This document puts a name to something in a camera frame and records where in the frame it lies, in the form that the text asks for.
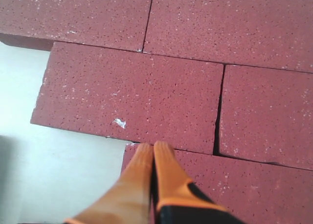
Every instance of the white floor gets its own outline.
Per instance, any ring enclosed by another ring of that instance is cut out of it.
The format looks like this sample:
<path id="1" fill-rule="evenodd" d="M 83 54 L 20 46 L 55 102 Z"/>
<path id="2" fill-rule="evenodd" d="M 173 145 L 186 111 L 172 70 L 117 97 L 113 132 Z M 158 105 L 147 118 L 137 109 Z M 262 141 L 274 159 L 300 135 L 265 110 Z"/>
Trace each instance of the white floor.
<path id="1" fill-rule="evenodd" d="M 62 223 L 120 174 L 124 141 L 29 123 L 48 56 L 0 43 L 0 224 Z"/>

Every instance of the red brick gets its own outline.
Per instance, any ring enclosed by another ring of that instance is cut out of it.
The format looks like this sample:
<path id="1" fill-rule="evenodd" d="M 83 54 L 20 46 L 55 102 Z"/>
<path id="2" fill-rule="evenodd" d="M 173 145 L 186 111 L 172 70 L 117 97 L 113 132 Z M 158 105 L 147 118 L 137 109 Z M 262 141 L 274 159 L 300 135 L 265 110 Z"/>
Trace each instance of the red brick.
<path id="1" fill-rule="evenodd" d="M 222 72 L 220 64 L 55 43 L 32 123 L 211 154 Z"/>
<path id="2" fill-rule="evenodd" d="M 313 170 L 313 74 L 226 66 L 223 155 Z"/>
<path id="3" fill-rule="evenodd" d="M 63 41 L 141 50 L 150 2 L 0 0 L 0 41 L 38 49 L 42 43 L 51 48 L 49 43 Z"/>
<path id="4" fill-rule="evenodd" d="M 313 72 L 313 0 L 153 0 L 144 52 Z"/>
<path id="5" fill-rule="evenodd" d="M 127 146 L 123 163 L 135 152 Z M 313 172 L 175 150 L 199 188 L 249 224 L 313 223 Z"/>

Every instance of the brick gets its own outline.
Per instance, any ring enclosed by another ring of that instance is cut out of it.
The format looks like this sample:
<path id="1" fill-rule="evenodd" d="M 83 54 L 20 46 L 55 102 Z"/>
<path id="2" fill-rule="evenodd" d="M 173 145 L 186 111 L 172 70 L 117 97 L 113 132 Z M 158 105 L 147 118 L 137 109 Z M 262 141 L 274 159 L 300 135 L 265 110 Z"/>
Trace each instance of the brick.
<path id="1" fill-rule="evenodd" d="M 0 0 L 0 41 L 44 50 L 51 48 L 53 41 L 63 41 L 138 51 L 144 41 L 150 3 Z"/>
<path id="2" fill-rule="evenodd" d="M 127 146 L 124 166 L 135 152 Z M 249 224 L 311 224 L 313 172 L 175 150 L 199 188 Z"/>
<path id="3" fill-rule="evenodd" d="M 220 153 L 313 170 L 312 90 L 313 74 L 226 66 Z"/>
<path id="4" fill-rule="evenodd" d="M 211 154 L 222 73 L 220 64 L 55 43 L 31 122 Z"/>
<path id="5" fill-rule="evenodd" d="M 144 52 L 313 72 L 313 0 L 153 0 Z"/>

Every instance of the paving brick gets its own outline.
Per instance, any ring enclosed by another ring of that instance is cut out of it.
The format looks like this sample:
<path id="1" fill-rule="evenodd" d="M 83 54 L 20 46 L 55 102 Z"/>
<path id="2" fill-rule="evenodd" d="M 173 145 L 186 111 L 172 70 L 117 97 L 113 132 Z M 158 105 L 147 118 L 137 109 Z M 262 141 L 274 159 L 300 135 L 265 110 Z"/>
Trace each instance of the paving brick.
<path id="1" fill-rule="evenodd" d="M 313 0 L 153 0 L 144 52 L 313 72 Z"/>
<path id="2" fill-rule="evenodd" d="M 123 164 L 135 152 L 127 146 Z M 249 224 L 311 224 L 313 172 L 175 150 L 200 189 Z"/>
<path id="3" fill-rule="evenodd" d="M 55 43 L 32 123 L 211 154 L 223 66 Z"/>
<path id="4" fill-rule="evenodd" d="M 313 74 L 226 66 L 223 155 L 313 170 Z"/>
<path id="5" fill-rule="evenodd" d="M 0 0 L 0 41 L 45 50 L 53 41 L 63 41 L 137 51 L 142 49 L 150 3 Z"/>

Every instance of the floor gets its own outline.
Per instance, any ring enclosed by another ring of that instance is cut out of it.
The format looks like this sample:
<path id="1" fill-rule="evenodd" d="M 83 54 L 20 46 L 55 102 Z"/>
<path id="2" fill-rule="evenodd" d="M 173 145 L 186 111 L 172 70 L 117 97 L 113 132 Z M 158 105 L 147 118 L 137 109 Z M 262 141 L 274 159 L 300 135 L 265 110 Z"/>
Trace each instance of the floor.
<path id="1" fill-rule="evenodd" d="M 48 57 L 0 43 L 0 224 L 61 223 L 121 170 L 125 141 L 29 123 Z"/>

